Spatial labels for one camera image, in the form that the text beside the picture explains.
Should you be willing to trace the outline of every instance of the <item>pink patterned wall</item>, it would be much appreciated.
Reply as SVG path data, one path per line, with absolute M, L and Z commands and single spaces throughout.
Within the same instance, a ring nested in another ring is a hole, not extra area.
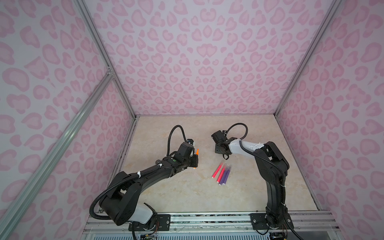
M 346 240 L 384 237 L 383 12 L 346 1 L 278 118 Z
M 78 239 L 90 204 L 106 188 L 130 122 L 110 83 L 10 240 Z
M 71 0 L 0 2 L 0 216 L 105 73 Z
M 87 0 L 136 114 L 273 113 L 331 0 Z

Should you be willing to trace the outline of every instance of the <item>beige marble tabletop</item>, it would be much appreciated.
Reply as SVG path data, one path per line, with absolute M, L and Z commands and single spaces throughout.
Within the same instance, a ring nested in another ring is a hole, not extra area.
M 223 160 L 216 154 L 211 135 L 243 122 L 248 126 L 248 142 L 274 142 L 290 164 L 286 178 L 288 210 L 317 210 L 284 136 L 273 115 L 246 116 L 154 116 L 140 117 L 122 170 L 126 173 L 144 170 L 163 159 L 167 140 L 175 125 L 184 128 L 186 138 L 199 148 L 199 166 L 188 168 L 172 178 L 164 179 L 145 190 L 139 202 L 146 202 L 157 212 L 223 212 L 265 211 L 266 183 L 254 159 L 232 154 L 226 161 L 232 165 L 227 184 L 219 186 L 211 178 Z M 243 126 L 235 126 L 228 137 L 240 138 Z M 180 129 L 172 135 L 170 152 L 183 142 Z

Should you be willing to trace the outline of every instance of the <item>diagonal metal beam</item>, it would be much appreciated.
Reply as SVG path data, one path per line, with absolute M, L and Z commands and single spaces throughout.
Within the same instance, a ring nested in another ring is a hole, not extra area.
M 321 22 L 310 46 L 308 47 L 307 52 L 305 53 L 303 60 L 299 64 L 295 74 L 292 77 L 291 82 L 289 83 L 287 89 L 285 90 L 285 92 L 283 94 L 283 97 L 281 98 L 279 105 L 276 108 L 276 111 L 275 111 L 276 117 L 281 113 L 282 109 L 284 108 L 284 105 L 287 102 L 289 95 L 291 94 L 294 86 L 296 85 L 296 83 L 300 79 L 301 73 L 303 72 L 305 67 L 308 65 L 311 57 L 314 55 L 314 52 L 315 52 L 317 46 L 319 45 L 321 39 L 325 35 L 329 26 L 331 25 L 332 20 L 335 18 L 336 13 L 340 9 L 340 6 L 343 4 L 343 2 L 344 2 L 344 0 L 333 0 L 333 2 L 331 3 L 331 6 L 329 7 L 327 13 L 325 14 L 325 17 L 324 17 L 323 21 Z
M 103 41 L 101 40 L 102 38 L 96 29 L 96 26 L 93 22 L 92 16 L 89 12 L 87 5 L 85 4 L 84 0 L 73 0 L 73 2 L 75 3 L 76 7 L 78 8 L 78 11 L 79 11 L 81 17 L 83 18 L 84 23 L 85 23 L 85 26 L 87 27 L 89 33 L 91 34 L 93 41 L 96 44 L 96 48 L 100 52 L 100 56 L 103 59 L 105 66 L 108 68 L 108 70 L 114 76 L 113 81 L 116 83 L 116 86 L 118 87 L 119 94 L 122 97 L 126 108 L 129 110 L 131 117 L 133 119 L 135 119 L 136 115 L 133 111 L 132 105 L 129 102 L 129 98 L 128 98 L 128 96 L 127 96 L 127 94 L 126 94 L 126 92 L 125 92 L 125 90 L 121 84 L 120 79 L 118 78 L 118 76 L 116 74 L 116 70 L 113 67 L 111 59 L 108 56 L 108 53 L 104 47 Z
M 9 206 L 0 222 L 0 240 L 8 239 L 12 234 L 30 204 L 33 202 L 44 185 L 45 181 L 51 175 L 57 163 L 60 161 L 72 140 L 75 138 L 83 123 L 92 112 L 93 108 L 104 93 L 104 90 L 108 87 L 112 77 L 113 76 L 110 73 L 107 73 L 104 76 L 99 85 L 80 108 L 77 115 L 70 122 L 63 135 L 44 158 L 36 172 L 31 176 L 22 192 Z

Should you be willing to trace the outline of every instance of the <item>metal bracket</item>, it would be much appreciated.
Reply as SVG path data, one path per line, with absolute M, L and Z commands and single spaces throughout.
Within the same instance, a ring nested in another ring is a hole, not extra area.
M 157 215 L 157 221 L 159 222 L 159 228 L 158 231 L 169 231 L 170 226 L 170 215 L 169 214 L 158 214 Z M 132 224 L 128 227 L 129 231 L 132 231 Z M 135 231 L 147 231 L 144 228 L 144 224 L 139 223 L 138 226 L 135 226 Z
M 251 224 L 253 230 L 267 230 L 269 229 L 266 220 L 265 220 L 265 213 L 256 213 L 256 214 L 250 214 L 249 215 L 251 218 Z M 289 225 L 294 228 L 293 222 L 291 217 L 288 215 L 288 223 Z

